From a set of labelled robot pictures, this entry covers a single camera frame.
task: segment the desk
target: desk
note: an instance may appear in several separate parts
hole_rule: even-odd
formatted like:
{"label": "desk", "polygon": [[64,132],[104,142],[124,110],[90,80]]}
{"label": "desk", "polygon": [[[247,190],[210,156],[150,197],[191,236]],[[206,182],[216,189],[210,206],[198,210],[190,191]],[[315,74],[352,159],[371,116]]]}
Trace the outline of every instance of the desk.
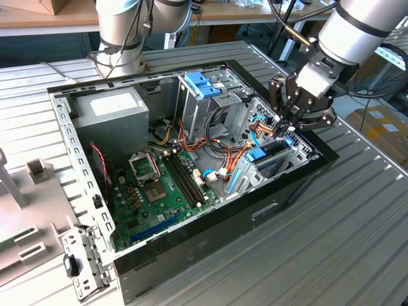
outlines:
{"label": "desk", "polygon": [[[315,0],[302,11],[293,11],[293,18],[310,13],[323,5]],[[99,30],[98,14],[93,0],[70,0],[56,16],[0,6],[0,36],[94,32]],[[326,20],[324,13],[311,20]],[[269,4],[240,8],[234,3],[208,2],[201,6],[201,26],[275,22]],[[191,25],[197,23],[192,17]]]}
{"label": "desk", "polygon": [[[153,71],[235,59],[265,87],[282,71],[242,41],[145,52]],[[86,59],[53,63],[79,82]],[[66,81],[44,65],[0,69],[0,147],[7,168],[51,163],[83,224],[92,218],[46,88]],[[400,305],[408,292],[408,174],[339,119],[316,131],[340,158],[287,210],[153,288],[129,306]],[[0,288],[2,305],[79,305],[62,256]],[[115,282],[88,306],[123,305]]]}

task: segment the ram slot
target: ram slot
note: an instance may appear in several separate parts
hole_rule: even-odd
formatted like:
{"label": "ram slot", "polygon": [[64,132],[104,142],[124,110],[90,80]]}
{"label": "ram slot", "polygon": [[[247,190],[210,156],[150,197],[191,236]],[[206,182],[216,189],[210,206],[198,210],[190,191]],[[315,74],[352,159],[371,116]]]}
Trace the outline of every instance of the ram slot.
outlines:
{"label": "ram slot", "polygon": [[163,162],[164,162],[164,165],[166,166],[167,170],[170,172],[171,177],[175,181],[176,185],[178,186],[178,188],[181,190],[182,194],[186,198],[189,206],[190,207],[195,207],[196,202],[194,200],[194,197],[190,194],[188,188],[183,184],[183,181],[179,177],[179,174],[177,173],[176,169],[174,168],[174,165],[168,159],[164,159]]}
{"label": "ram slot", "polygon": [[166,160],[165,165],[169,168],[168,170],[171,172],[176,184],[187,198],[191,208],[194,208],[199,202],[204,202],[203,195],[193,182],[188,172],[186,172],[177,156],[169,157]]}
{"label": "ram slot", "polygon": [[204,202],[203,195],[201,194],[201,192],[198,189],[197,185],[194,183],[191,176],[188,174],[186,169],[183,167],[183,164],[181,163],[181,160],[177,156],[175,156],[173,161],[174,161],[175,166],[179,170],[179,173],[181,173],[186,178],[186,181],[189,184],[189,189],[191,189],[191,191],[194,193],[195,199],[197,200],[197,202],[202,202],[203,203]]}

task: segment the yellow cable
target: yellow cable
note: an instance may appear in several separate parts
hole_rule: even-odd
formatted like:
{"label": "yellow cable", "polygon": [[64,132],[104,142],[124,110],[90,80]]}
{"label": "yellow cable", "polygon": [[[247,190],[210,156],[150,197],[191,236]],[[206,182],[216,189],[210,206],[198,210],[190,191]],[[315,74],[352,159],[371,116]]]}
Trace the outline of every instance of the yellow cable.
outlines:
{"label": "yellow cable", "polygon": [[169,126],[167,129],[166,137],[163,139],[163,141],[158,142],[157,143],[158,145],[164,145],[165,143],[168,142],[168,139],[170,138],[170,129],[171,129],[171,126]]}

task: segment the red cable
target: red cable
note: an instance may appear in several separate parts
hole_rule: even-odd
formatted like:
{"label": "red cable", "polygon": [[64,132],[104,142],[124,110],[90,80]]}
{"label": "red cable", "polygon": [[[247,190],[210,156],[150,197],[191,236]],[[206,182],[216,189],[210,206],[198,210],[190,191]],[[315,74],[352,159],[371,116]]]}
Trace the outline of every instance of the red cable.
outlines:
{"label": "red cable", "polygon": [[90,146],[99,154],[99,157],[102,160],[103,172],[105,173],[105,194],[106,198],[108,198],[108,172],[106,170],[105,159],[103,158],[102,152],[95,145],[90,144]]}

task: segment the aluminum extrusion table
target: aluminum extrusion table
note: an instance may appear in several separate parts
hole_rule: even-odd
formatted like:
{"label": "aluminum extrusion table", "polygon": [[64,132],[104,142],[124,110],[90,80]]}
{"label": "aluminum extrusion table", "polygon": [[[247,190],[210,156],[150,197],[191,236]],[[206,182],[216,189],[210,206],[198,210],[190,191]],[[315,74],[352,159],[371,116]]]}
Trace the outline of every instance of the aluminum extrusion table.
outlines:
{"label": "aluminum extrusion table", "polygon": [[[244,42],[147,52],[152,70],[236,59],[262,84],[279,71]],[[54,63],[95,80],[88,60]],[[79,220],[89,224],[46,88],[43,65],[0,69],[0,147],[8,168],[52,163]],[[131,305],[400,305],[408,295],[407,174],[343,120],[318,135],[340,155],[285,212],[154,288]],[[2,305],[76,305],[62,256],[0,288]],[[121,305],[116,283],[88,305]]]}

